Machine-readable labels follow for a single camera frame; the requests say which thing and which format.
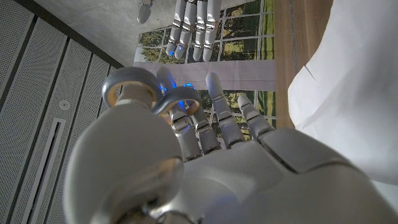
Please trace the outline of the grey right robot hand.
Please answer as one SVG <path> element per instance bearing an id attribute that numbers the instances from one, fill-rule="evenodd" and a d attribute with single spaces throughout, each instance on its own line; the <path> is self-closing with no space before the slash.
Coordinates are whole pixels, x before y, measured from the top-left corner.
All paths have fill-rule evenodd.
<path id="1" fill-rule="evenodd" d="M 209 62 L 220 23 L 221 0 L 177 0 L 166 54 L 182 58 L 192 36 L 193 59 Z"/>

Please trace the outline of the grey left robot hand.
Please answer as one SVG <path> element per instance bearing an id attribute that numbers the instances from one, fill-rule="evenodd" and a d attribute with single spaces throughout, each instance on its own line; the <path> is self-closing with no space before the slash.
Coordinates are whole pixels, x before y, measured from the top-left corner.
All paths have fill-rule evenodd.
<path id="1" fill-rule="evenodd" d="M 166 69 L 117 69 L 108 109 L 72 150 L 63 190 L 67 223 L 396 223 L 366 174 L 321 142 L 274 129 L 241 96 L 252 139 L 206 76 L 224 144 L 192 87 Z"/>

